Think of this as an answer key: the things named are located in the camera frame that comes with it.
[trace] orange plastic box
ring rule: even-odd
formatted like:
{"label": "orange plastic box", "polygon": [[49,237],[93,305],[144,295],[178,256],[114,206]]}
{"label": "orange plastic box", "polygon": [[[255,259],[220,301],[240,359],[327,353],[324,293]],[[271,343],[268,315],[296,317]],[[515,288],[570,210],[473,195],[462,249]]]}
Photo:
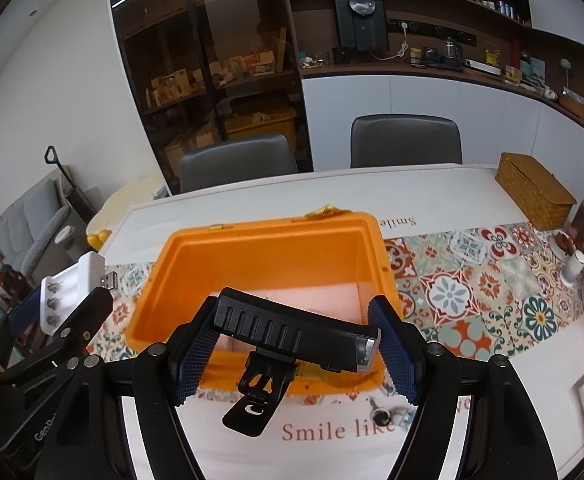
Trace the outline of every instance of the orange plastic box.
{"label": "orange plastic box", "polygon": [[[177,231],[166,242],[126,332],[142,351],[192,320],[224,286],[352,322],[367,322],[370,300],[384,294],[402,316],[376,219],[328,206],[300,218],[220,224]],[[252,347],[222,335],[201,386],[235,391]],[[373,390],[379,356],[367,375],[323,372],[303,364],[288,395]]]}

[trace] gray chair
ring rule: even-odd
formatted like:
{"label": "gray chair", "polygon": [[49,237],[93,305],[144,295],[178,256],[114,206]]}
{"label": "gray chair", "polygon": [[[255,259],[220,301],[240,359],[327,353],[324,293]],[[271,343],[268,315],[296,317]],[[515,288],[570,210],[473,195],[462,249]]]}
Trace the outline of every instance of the gray chair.
{"label": "gray chair", "polygon": [[350,167],[462,164],[454,121],[425,115],[380,114],[352,123]]}
{"label": "gray chair", "polygon": [[181,157],[181,192],[298,173],[294,154],[283,134],[224,140]]}

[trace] patterned table runner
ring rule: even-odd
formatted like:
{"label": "patterned table runner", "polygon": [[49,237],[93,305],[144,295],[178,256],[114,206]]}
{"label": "patterned table runner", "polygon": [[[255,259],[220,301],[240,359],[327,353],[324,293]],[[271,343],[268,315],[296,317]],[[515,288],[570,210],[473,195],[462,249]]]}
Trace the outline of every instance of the patterned table runner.
{"label": "patterned table runner", "polygon": [[[495,352],[515,356],[552,337],[582,315],[580,283],[559,279],[563,263],[548,245],[548,232],[528,223],[473,228],[385,241],[406,321],[428,341],[456,355],[487,360]],[[152,263],[110,266],[119,276],[114,310],[88,351],[105,361],[134,357],[125,327]],[[394,396],[386,374],[367,395]],[[358,394],[287,396],[284,403],[340,403]],[[200,388],[200,398],[237,400],[238,392]]]}

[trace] gray sofa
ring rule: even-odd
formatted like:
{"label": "gray sofa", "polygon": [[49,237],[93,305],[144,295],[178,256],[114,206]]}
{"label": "gray sofa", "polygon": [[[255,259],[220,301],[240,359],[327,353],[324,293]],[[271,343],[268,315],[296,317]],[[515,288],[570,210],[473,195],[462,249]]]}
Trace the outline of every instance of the gray sofa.
{"label": "gray sofa", "polygon": [[66,203],[55,177],[55,172],[48,175],[0,216],[3,261],[34,283],[74,263],[63,247],[54,244],[61,228],[72,224],[85,233],[85,223]]}

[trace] glass cabinet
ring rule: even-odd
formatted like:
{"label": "glass cabinet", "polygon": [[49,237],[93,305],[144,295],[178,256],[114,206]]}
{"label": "glass cabinet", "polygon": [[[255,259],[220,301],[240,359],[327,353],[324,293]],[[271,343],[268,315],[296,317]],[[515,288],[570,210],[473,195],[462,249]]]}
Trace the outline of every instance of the glass cabinet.
{"label": "glass cabinet", "polygon": [[110,0],[130,88],[173,193],[192,149],[284,134],[311,171],[285,0]]}

